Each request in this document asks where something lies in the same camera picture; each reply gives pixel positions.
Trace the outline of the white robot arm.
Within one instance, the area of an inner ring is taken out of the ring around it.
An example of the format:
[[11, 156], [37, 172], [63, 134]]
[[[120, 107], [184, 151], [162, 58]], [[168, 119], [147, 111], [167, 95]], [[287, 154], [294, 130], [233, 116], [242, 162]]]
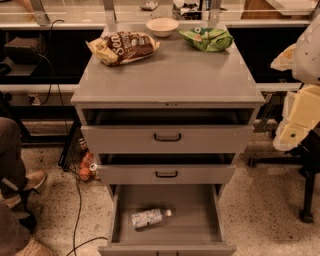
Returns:
[[295, 148], [320, 122], [320, 15], [271, 63], [279, 71], [291, 70], [294, 79], [303, 83], [297, 92], [285, 97], [282, 121], [273, 146], [280, 151]]

